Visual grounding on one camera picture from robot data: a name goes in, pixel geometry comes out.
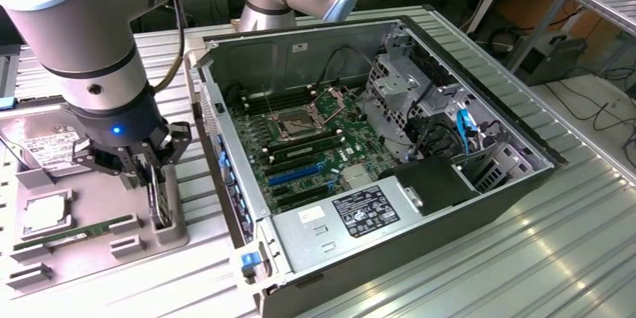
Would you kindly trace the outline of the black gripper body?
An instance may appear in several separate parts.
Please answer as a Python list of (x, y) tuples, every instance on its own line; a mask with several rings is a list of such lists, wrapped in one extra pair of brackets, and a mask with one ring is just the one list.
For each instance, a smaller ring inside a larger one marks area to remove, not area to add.
[(161, 167), (157, 151), (167, 126), (150, 89), (143, 89), (127, 104), (114, 109), (86, 110), (70, 106), (70, 110), (83, 126), (85, 138), (118, 157), (121, 174), (142, 176), (135, 156), (154, 168)]

